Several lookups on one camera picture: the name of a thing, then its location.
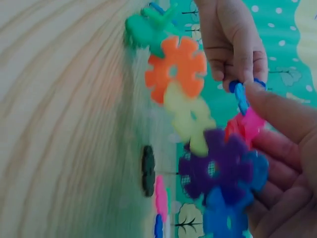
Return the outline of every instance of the green plastic piece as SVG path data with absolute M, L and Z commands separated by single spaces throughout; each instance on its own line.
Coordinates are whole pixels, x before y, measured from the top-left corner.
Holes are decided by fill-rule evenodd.
M 170 7 L 164 15 L 156 10 L 146 7 L 141 15 L 134 14 L 125 21 L 125 41 L 133 48 L 146 48 L 160 58 L 164 57 L 161 43 L 170 35 L 181 36 L 181 32 L 172 24 L 177 4 Z
M 171 213 L 171 197 L 170 197 L 170 189 L 167 188 L 166 189 L 166 193 L 167 193 L 167 201 L 168 201 L 168 213 Z

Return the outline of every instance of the blue toy piece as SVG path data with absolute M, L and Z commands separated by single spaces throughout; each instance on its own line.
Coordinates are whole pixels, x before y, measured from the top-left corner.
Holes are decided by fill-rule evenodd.
M 242 210 L 225 205 L 221 189 L 215 187 L 207 196 L 203 215 L 203 229 L 214 238 L 244 238 L 248 229 L 248 219 Z
M 266 90 L 266 84 L 263 81 L 260 81 L 258 78 L 254 78 L 254 81 L 256 83 L 259 83 L 260 85 L 262 85 L 265 88 L 265 90 Z M 235 88 L 236 88 L 238 83 L 240 83 L 239 80 L 233 80 L 233 81 L 231 81 L 229 83 L 229 91 L 230 91 L 230 93 L 234 93 L 234 90 L 235 90 Z
M 229 91 L 230 91 L 230 93 L 234 93 L 234 90 L 235 90 L 235 88 L 236 88 L 238 83 L 240 83 L 239 80 L 233 80 L 233 81 L 231 81 L 229 83 Z
M 155 2 L 150 2 L 149 3 L 149 6 L 153 7 L 156 11 L 158 11 L 159 14 L 161 15 L 164 15 L 165 14 L 165 11 L 163 8 L 161 8 L 159 5 L 157 5 Z M 177 22 L 173 19 L 172 20 L 172 23 L 176 26 L 177 25 Z
M 155 238 L 163 238 L 163 220 L 160 214 L 155 219 L 154 235 Z
M 252 161 L 253 163 L 253 179 L 250 187 L 254 191 L 261 191 L 267 181 L 268 161 L 264 155 L 257 151 L 250 151 L 242 157 L 242 161 Z
M 241 161 L 252 162 L 253 165 L 253 178 L 251 183 L 246 184 L 238 182 L 238 186 L 245 191 L 243 199 L 234 205 L 235 210 L 243 211 L 253 200 L 253 191 L 260 192 L 267 181 L 268 176 L 268 161 L 264 155 L 257 151 L 250 151 L 245 154 Z
M 237 83 L 234 89 L 234 94 L 238 101 L 238 107 L 242 115 L 246 115 L 247 110 L 250 106 L 247 97 L 246 97 L 246 89 L 243 87 L 242 83 Z
M 262 85 L 263 88 L 265 88 L 265 90 L 266 90 L 266 84 L 265 84 L 263 81 L 260 81 L 260 80 L 257 79 L 257 78 L 254 78 L 254 81 L 255 81 L 256 83 L 259 83 L 260 85 Z

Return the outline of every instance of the wood grain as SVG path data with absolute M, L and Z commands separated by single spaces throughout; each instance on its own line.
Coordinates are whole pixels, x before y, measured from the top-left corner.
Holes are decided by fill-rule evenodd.
M 144 86 L 148 51 L 122 44 L 146 4 L 0 0 L 0 238 L 153 237 L 141 148 L 158 171 L 176 162 Z

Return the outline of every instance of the play mat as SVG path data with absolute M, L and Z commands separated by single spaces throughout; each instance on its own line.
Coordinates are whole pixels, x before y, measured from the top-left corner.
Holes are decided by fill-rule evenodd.
M 200 43 L 199 15 L 191 0 L 171 0 L 178 3 L 177 25 Z M 245 0 L 252 12 L 267 56 L 269 75 L 267 87 L 274 93 L 303 104 L 317 106 L 317 1 L 315 0 Z M 205 77 L 202 96 L 209 105 L 218 126 L 237 114 L 235 98 L 222 85 Z M 177 157 L 184 153 L 177 144 Z M 175 214 L 176 238 L 199 238 L 204 235 L 201 201 L 186 197 L 177 178 Z

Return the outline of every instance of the finger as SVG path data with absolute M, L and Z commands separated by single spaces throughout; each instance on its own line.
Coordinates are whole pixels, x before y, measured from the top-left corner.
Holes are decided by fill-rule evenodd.
M 299 144 L 317 126 L 316 110 L 264 91 L 258 83 L 245 86 L 254 111 L 294 143 Z
M 222 81 L 224 78 L 223 62 L 216 60 L 216 59 L 211 59 L 211 60 L 209 60 L 209 63 L 210 63 L 210 67 L 211 67 L 212 78 L 215 81 Z
M 253 139 L 252 144 L 254 147 L 265 151 L 265 153 L 287 164 L 299 173 L 301 172 L 302 167 L 298 145 L 281 133 L 266 129 L 261 130 L 257 137 Z
M 282 195 L 283 191 L 268 181 L 262 191 L 256 194 L 256 197 L 267 209 L 270 209 L 280 200 Z
M 242 1 L 232 0 L 227 4 L 219 3 L 217 13 L 225 35 L 233 45 L 239 80 L 253 81 L 253 37 L 256 28 L 250 12 Z
M 249 229 L 252 232 L 256 229 L 268 210 L 260 201 L 255 199 L 254 202 L 246 208 L 245 212 L 248 215 Z
M 299 211 L 312 200 L 312 193 L 305 188 L 296 187 L 286 191 L 280 201 L 263 216 L 254 231 L 254 237 L 270 237 L 281 224 L 299 214 Z
M 269 164 L 267 179 L 283 191 L 290 189 L 299 173 L 269 155 L 265 155 L 265 157 Z
M 268 75 L 267 56 L 264 48 L 253 52 L 253 77 L 266 83 Z
M 253 39 L 248 29 L 241 28 L 233 38 L 233 61 L 241 82 L 253 81 Z

